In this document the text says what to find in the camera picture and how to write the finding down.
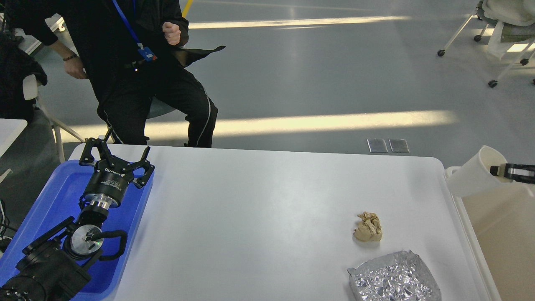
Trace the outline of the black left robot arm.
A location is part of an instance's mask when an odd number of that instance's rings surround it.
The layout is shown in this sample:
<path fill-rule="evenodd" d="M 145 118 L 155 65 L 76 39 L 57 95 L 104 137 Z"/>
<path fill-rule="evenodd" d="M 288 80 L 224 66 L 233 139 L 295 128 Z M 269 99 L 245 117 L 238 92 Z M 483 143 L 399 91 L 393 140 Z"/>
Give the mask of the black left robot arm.
<path fill-rule="evenodd" d="M 155 167 L 150 147 L 130 162 L 112 154 L 109 136 L 53 172 L 2 256 L 2 301 L 96 301 L 117 286 Z"/>

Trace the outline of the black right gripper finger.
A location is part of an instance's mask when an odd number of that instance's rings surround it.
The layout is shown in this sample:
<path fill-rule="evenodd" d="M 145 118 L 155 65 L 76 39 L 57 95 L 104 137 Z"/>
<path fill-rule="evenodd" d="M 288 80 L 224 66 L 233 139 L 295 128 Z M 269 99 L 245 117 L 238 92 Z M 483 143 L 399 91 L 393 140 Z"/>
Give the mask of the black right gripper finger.
<path fill-rule="evenodd" d="M 535 184 L 535 165 L 504 163 L 490 166 L 490 174 L 520 183 Z"/>

